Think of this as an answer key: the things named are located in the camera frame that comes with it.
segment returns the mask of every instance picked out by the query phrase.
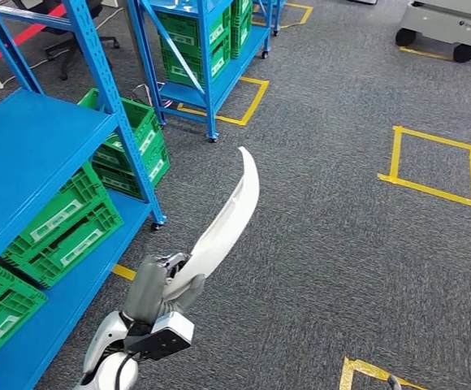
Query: yellow tape square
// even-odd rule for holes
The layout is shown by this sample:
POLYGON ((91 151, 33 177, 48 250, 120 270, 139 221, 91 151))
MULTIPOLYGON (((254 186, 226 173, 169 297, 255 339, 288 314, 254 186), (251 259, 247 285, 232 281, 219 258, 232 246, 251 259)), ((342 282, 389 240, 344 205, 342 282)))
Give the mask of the yellow tape square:
MULTIPOLYGON (((246 81, 247 83, 252 83, 252 84, 259 85, 259 89, 257 91, 257 93, 256 93, 255 97, 254 98, 254 100, 250 104, 250 106, 245 113, 245 115, 243 115, 242 118, 241 118, 241 119, 234 119, 234 118, 228 118, 226 116, 216 115, 216 119, 222 120, 223 122, 228 122, 229 124, 239 124, 239 126, 245 126, 246 124, 248 123, 248 121, 251 118, 251 116, 254 114, 254 112, 259 105, 259 103, 260 102, 260 99, 262 99, 263 95, 264 95, 264 91, 266 91, 266 88, 268 88, 268 84, 269 83, 269 81, 268 81, 268 80, 252 79, 252 78, 250 78, 250 77, 245 77, 245 76, 242 76, 239 80, 241 80, 241 81, 246 81)), ((178 110, 188 112, 189 114, 196 114, 196 115, 206 116, 205 111, 196 110, 196 109, 193 109, 193 108, 187 108, 187 107, 183 106, 183 103, 178 104, 178 110)))
POLYGON ((378 174, 378 179, 387 181, 392 184, 403 185, 404 187, 408 187, 410 189, 416 189, 423 193, 429 193, 436 197, 442 197, 449 201, 462 203, 463 205, 471 206, 471 199, 466 197, 460 197, 454 195, 453 193, 447 193, 439 189, 427 187, 426 185, 414 183, 412 181, 400 179, 398 177, 398 166, 400 162, 400 151, 401 147, 401 136, 407 134, 413 137, 420 137, 429 141, 439 142, 441 144, 454 146, 457 148, 466 149, 469 151, 469 164, 470 164, 470 180, 471 180, 471 145, 465 144, 463 142, 452 141, 441 136, 432 136, 424 132, 417 132, 416 130, 411 130, 409 128, 403 128, 401 126, 393 126, 394 140, 392 142, 392 154, 391 155, 391 170, 389 175, 378 174))
MULTIPOLYGON (((348 358, 344 357, 344 364, 342 367, 342 375, 340 376, 340 384, 338 387, 338 390, 352 390, 352 378, 355 371, 371 376, 371 378, 383 381, 387 381, 387 378, 389 378, 389 375, 386 370, 382 370, 381 368, 373 366, 372 364, 369 364, 368 362, 358 359, 349 360, 348 358)), ((422 388, 416 384, 409 383, 404 379, 398 377, 396 377, 396 379, 398 379, 398 382, 401 386, 407 386, 416 390, 426 390, 426 388, 422 388)))
MULTIPOLYGON (((300 18, 300 21, 299 22, 295 22, 295 23, 291 23, 291 24, 286 24, 284 26, 279 25, 279 28, 288 28, 288 27, 291 27, 291 26, 300 26, 300 24, 305 24, 306 22, 306 20, 308 20, 308 18, 312 14, 312 11, 313 11, 313 7, 312 6, 304 6, 303 4, 295 4, 294 2, 287 2, 285 3, 285 7, 292 7, 292 8, 300 8, 304 10, 304 15, 303 15, 302 18, 300 18)), ((254 7, 254 12, 257 12, 259 10, 259 6, 255 5, 254 7)), ((252 24, 255 24, 257 26, 265 26, 266 24, 263 22, 255 22, 252 20, 252 24)))

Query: blue metal shelf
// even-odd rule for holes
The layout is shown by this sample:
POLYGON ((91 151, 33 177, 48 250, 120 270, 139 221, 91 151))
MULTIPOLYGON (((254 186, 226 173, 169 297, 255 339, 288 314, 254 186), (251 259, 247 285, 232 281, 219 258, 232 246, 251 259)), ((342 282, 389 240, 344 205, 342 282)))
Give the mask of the blue metal shelf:
POLYGON ((123 225, 45 290, 45 304, 0 349, 0 390, 32 390, 151 210, 120 193, 110 195, 123 225))
POLYGON ((0 51, 21 86, 0 103, 0 254, 111 132, 122 141, 143 201, 110 193, 124 224, 47 291, 47 303, 0 349, 0 390, 33 388, 143 221, 165 221, 86 1, 62 3, 65 19, 0 7, 0 51), (2 16, 73 32, 103 112, 45 96, 2 16))
MULTIPOLYGON (((247 42, 242 50, 239 58, 231 59, 221 74, 214 81, 211 87, 214 112, 219 111, 226 97, 234 88, 248 64, 263 45, 269 33, 269 29, 260 26, 252 26, 247 42)), ((160 89, 160 94, 166 99, 182 102, 189 106, 205 108, 205 100, 197 89, 187 85, 165 82, 160 89)))
POLYGON ((0 254, 116 127, 115 115, 25 89, 0 102, 0 254))
POLYGON ((212 80, 211 57, 209 46, 210 23, 229 7, 232 0, 126 0, 128 16, 132 25, 132 38, 140 53, 141 68, 146 75, 146 83, 151 92, 151 99, 154 102, 155 112, 160 124, 165 124, 165 114, 177 115, 182 118, 195 120, 207 124, 207 138, 209 141, 216 141, 215 115, 226 99, 228 94, 239 80, 260 49, 262 44, 261 56, 265 59, 270 51, 270 25, 272 23, 272 7, 270 2, 266 9, 262 9, 266 23, 264 27, 253 26, 248 41, 241 50, 240 57, 231 59, 230 62, 217 76, 212 80), (204 77, 203 85, 199 85, 194 73, 179 52, 174 42, 165 31, 162 22, 156 15, 156 11, 171 14, 195 17, 198 19, 198 30, 201 46, 201 67, 204 77), (180 62, 181 67, 194 85, 186 85, 166 82, 161 90, 157 86, 156 71, 149 42, 147 41, 144 25, 143 12, 146 13, 156 27, 163 41, 166 41, 173 54, 180 62), (190 106, 205 109, 205 116, 186 113, 174 108, 165 108, 162 97, 172 101, 183 102, 190 106))

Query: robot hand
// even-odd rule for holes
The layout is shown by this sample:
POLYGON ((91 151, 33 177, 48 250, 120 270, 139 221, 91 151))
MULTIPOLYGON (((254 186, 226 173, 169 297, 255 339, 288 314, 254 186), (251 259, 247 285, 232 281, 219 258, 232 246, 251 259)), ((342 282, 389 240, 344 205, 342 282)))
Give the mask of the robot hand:
POLYGON ((97 330, 84 360, 84 376, 74 390, 129 390, 138 376, 137 362, 190 346, 194 325, 183 314, 203 292, 205 275, 195 276, 174 299, 162 297, 188 259, 183 253, 145 258, 124 309, 110 313, 97 330))

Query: shelf upright post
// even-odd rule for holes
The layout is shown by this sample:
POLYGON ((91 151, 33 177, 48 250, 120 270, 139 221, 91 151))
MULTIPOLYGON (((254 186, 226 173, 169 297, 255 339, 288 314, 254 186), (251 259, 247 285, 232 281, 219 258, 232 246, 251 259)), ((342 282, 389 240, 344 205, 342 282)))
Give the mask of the shelf upright post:
MULTIPOLYGON (((277 25, 278 25, 278 12, 279 12, 279 8, 277 7, 277 13, 276 13, 276 20, 275 22, 277 23, 277 25)), ((272 25, 272 14, 273 13, 273 1, 272 0, 268 0, 268 10, 266 12, 266 22, 266 25, 267 28, 270 28, 272 25)), ((270 52, 270 35, 268 34, 266 35, 266 37, 264 39, 264 53, 268 54, 270 52)))
POLYGON ((279 33, 279 30, 280 30, 279 19, 281 18, 282 6, 283 2, 285 2, 285 1, 286 0, 277 0, 277 4, 276 4, 277 11, 275 11, 275 21, 273 23, 274 35, 277 35, 279 33))
POLYGON ((14 40, 11 39, 8 30, 1 21, 0 18, 0 52, 6 63, 14 72, 15 79, 27 90, 43 93, 41 86, 33 76, 33 73, 24 60, 24 57, 18 49, 14 40))
POLYGON ((153 102, 153 107, 155 109, 156 116, 158 118, 159 124, 163 126, 165 124, 165 117, 162 112, 163 106, 162 97, 158 88, 158 81, 156 76, 151 50, 149 48, 149 43, 146 38, 147 33, 146 31, 146 26, 143 24, 143 10, 137 0, 126 0, 126 2, 126 14, 129 18, 131 35, 138 48, 137 51, 139 56, 138 60, 140 62, 146 83, 149 86, 149 91, 151 94, 151 101, 153 102))
POLYGON ((216 132, 216 112, 212 102, 212 72, 211 64, 211 43, 208 26, 207 1, 198 0, 198 23, 199 24, 199 45, 201 47, 201 66, 205 81, 205 109, 207 115, 207 138, 210 142, 217 141, 216 132))
POLYGON ((116 131, 126 151, 127 158, 134 172, 143 199, 151 205, 153 221, 157 225, 162 225, 165 217, 162 213, 154 190, 149 182, 142 159, 133 139, 133 132, 127 119, 127 114, 116 89, 113 75, 103 53, 102 44, 85 0, 62 0, 62 2, 66 8, 67 18, 74 27, 73 33, 79 41, 82 55, 89 64, 90 71, 95 85, 99 89, 106 112, 115 114, 118 120, 119 127, 116 131))

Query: gray carpet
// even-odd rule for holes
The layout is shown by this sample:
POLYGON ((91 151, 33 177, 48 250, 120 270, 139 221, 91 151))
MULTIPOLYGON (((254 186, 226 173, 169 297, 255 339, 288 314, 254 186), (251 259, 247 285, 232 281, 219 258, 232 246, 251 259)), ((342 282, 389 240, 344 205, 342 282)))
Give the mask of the gray carpet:
MULTIPOLYGON (((306 25, 282 31, 267 60, 245 72, 269 80, 246 127, 217 122, 220 140, 211 145, 202 126, 168 117, 171 168, 157 188, 168 223, 144 225, 120 263, 190 249, 237 183, 237 146, 255 158, 261 195, 189 314, 194 346, 140 366, 136 390, 337 390, 344 356, 425 388, 471 390, 471 207, 377 177, 389 172, 393 124, 471 144, 471 63, 398 51, 404 0, 304 1, 315 7, 306 25)), ((107 50, 122 94, 142 81, 122 15, 100 32, 122 44, 107 50)), ((56 40, 36 37, 25 56, 36 63, 56 40)), ((92 84, 82 60, 70 81, 54 80, 57 64, 35 71, 47 93, 74 102, 92 84)), ((222 114, 241 115, 248 88, 222 114)), ((469 196, 466 154, 429 142, 404 136, 400 176, 469 196)), ((75 383, 94 331, 128 284, 108 278, 36 389, 75 383)), ((380 388, 361 374, 352 386, 380 388)))

